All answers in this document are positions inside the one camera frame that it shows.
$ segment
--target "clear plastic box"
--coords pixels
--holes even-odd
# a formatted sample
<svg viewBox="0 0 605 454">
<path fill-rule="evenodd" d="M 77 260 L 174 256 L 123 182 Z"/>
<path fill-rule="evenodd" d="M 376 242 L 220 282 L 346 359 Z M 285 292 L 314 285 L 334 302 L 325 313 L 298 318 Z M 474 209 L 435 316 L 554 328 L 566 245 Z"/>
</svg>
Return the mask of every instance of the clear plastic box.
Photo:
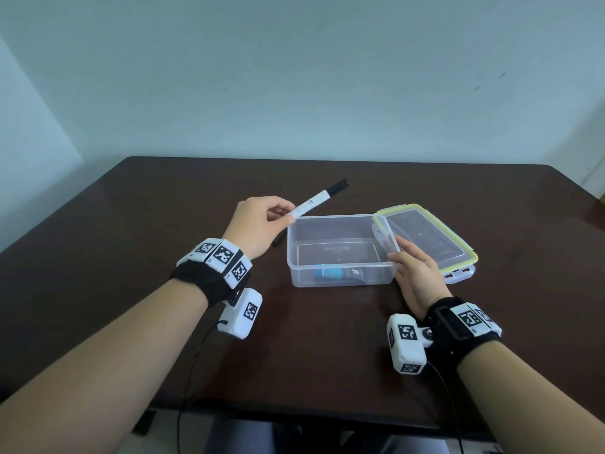
<svg viewBox="0 0 605 454">
<path fill-rule="evenodd" d="M 384 231 L 374 236 L 373 224 Z M 288 228 L 288 266 L 296 287 L 378 285 L 393 281 L 399 250 L 386 218 L 369 215 L 300 217 Z"/>
<path fill-rule="evenodd" d="M 455 283 L 473 276 L 479 259 L 473 249 L 441 220 L 418 204 L 382 209 L 376 213 L 389 222 L 389 230 L 418 245 L 435 260 L 446 283 Z M 374 224 L 384 231 L 382 222 Z"/>
</svg>

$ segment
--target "floor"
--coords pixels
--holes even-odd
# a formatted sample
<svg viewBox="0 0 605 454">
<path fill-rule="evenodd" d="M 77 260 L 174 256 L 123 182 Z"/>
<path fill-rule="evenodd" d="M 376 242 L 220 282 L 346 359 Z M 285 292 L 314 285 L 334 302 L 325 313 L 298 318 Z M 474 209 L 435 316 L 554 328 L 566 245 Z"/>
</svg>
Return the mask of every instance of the floor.
<svg viewBox="0 0 605 454">
<path fill-rule="evenodd" d="M 181 417 L 181 452 L 202 454 L 212 425 L 212 416 L 186 413 Z M 177 449 L 177 412 L 158 410 L 146 436 L 128 435 L 117 454 L 174 454 Z M 455 439 L 437 440 L 402 437 L 398 447 L 388 449 L 389 454 L 460 454 Z M 464 441 L 465 454 L 498 453 L 495 443 Z"/>
</svg>

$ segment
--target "dark wooden table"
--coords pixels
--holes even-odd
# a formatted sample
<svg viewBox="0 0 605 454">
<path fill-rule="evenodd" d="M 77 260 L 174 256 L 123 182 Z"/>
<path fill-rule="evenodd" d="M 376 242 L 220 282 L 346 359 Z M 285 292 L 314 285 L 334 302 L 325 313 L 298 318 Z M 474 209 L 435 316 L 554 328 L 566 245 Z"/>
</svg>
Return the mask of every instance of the dark wooden table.
<svg viewBox="0 0 605 454">
<path fill-rule="evenodd" d="M 340 178 L 348 190 L 313 215 L 418 203 L 479 255 L 452 291 L 504 329 L 504 343 L 605 420 L 605 206 L 551 167 L 415 163 L 126 159 L 0 255 L 0 391 L 6 397 L 167 278 L 239 200 L 300 203 Z M 435 374 L 391 365 L 388 317 L 408 312 L 395 284 L 298 289 L 285 244 L 255 261 L 263 295 L 250 336 L 213 333 L 193 373 L 195 410 L 268 420 L 322 417 L 453 434 Z M 208 311 L 155 396 L 177 408 Z M 447 374 L 462 430 L 489 430 Z"/>
</svg>

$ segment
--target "cable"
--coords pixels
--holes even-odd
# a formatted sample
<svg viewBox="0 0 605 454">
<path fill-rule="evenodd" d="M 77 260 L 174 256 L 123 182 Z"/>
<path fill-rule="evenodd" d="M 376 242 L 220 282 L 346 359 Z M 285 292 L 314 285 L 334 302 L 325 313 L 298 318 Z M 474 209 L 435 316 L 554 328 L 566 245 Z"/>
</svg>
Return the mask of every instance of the cable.
<svg viewBox="0 0 605 454">
<path fill-rule="evenodd" d="M 448 394 L 448 398 L 450 398 L 450 404 L 452 405 L 452 410 L 454 411 L 454 417 L 456 419 L 456 432 L 458 434 L 458 444 L 460 445 L 461 454 L 464 454 L 464 448 L 462 447 L 462 433 L 460 432 L 460 419 L 458 419 L 458 411 L 456 411 L 456 405 L 454 405 L 454 399 L 452 398 L 450 389 L 448 389 L 448 385 L 445 383 L 443 376 L 441 375 L 439 370 L 435 367 L 435 365 L 433 365 L 433 363 L 431 363 L 429 361 L 427 361 L 427 365 L 430 365 L 431 368 L 433 368 L 435 370 L 435 373 L 437 373 L 437 376 L 439 376 L 439 379 L 441 379 L 441 382 L 443 383 L 443 387 L 445 387 L 445 391 Z"/>
<path fill-rule="evenodd" d="M 191 377 L 193 375 L 193 368 L 195 367 L 195 362 L 197 361 L 197 356 L 200 355 L 200 350 L 201 350 L 202 344 L 204 344 L 207 337 L 210 336 L 210 333 L 212 333 L 214 331 L 214 327 L 218 326 L 219 323 L 222 323 L 223 325 L 227 325 L 226 320 L 219 320 L 214 325 L 212 325 L 212 327 L 208 330 L 206 335 L 201 340 L 200 345 L 197 346 L 197 350 L 195 351 L 195 355 L 193 356 L 193 362 L 191 363 L 191 367 L 189 368 L 189 375 L 187 376 L 187 381 L 185 382 L 185 389 L 183 390 L 183 397 L 181 398 L 181 405 L 178 408 L 178 415 L 177 415 L 177 454 L 181 454 L 181 415 L 183 414 L 183 411 L 185 410 L 185 405 L 187 403 L 187 400 L 186 400 L 187 390 L 189 390 L 189 383 L 191 382 Z"/>
</svg>

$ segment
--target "wall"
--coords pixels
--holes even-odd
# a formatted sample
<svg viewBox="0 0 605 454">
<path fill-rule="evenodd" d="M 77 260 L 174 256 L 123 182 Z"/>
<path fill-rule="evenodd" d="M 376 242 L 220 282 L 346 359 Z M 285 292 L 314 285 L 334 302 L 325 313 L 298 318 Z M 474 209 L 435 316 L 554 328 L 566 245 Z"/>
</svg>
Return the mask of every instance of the wall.
<svg viewBox="0 0 605 454">
<path fill-rule="evenodd" d="M 0 251 L 85 186 L 83 163 L 0 38 Z"/>
<path fill-rule="evenodd" d="M 583 183 L 605 154 L 605 0 L 0 3 L 27 75 L 107 167 L 528 162 Z"/>
</svg>

